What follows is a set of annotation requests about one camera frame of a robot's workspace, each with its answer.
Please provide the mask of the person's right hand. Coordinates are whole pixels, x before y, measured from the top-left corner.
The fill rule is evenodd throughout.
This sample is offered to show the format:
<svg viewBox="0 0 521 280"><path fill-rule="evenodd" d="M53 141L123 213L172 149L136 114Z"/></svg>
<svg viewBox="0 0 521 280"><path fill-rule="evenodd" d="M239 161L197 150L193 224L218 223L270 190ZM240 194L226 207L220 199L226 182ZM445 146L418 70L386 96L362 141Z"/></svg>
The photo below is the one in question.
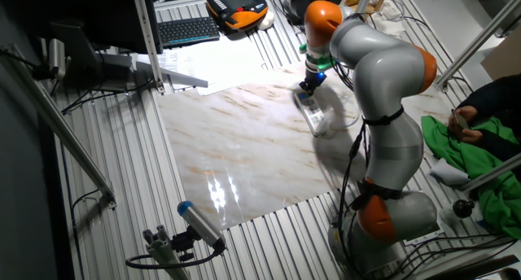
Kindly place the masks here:
<svg viewBox="0 0 521 280"><path fill-rule="evenodd" d="M475 107L466 105L458 107L456 113L466 121L467 124L471 124L472 121L477 117L478 111Z"/></svg>

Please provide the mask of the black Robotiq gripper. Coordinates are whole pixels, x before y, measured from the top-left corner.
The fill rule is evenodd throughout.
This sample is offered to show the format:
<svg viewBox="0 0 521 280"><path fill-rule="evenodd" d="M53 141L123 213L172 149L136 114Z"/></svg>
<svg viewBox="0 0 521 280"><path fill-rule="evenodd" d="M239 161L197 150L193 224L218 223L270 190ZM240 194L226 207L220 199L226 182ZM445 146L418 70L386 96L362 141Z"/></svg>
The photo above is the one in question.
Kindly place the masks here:
<svg viewBox="0 0 521 280"><path fill-rule="evenodd" d="M307 70L305 73L305 79L299 83L299 87L309 96L313 96L317 87L319 87L326 79L324 72L312 72Z"/></svg>

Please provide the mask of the person's left hand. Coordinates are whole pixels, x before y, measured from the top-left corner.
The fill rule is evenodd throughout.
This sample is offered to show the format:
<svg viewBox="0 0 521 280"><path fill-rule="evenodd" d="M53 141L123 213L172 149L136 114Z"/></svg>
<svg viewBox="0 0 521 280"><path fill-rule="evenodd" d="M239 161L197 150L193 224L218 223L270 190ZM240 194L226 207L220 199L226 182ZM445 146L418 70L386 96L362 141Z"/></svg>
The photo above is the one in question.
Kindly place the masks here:
<svg viewBox="0 0 521 280"><path fill-rule="evenodd" d="M463 129L457 125L450 125L449 130L459 142L472 145L477 145L484 136L479 130Z"/></svg>

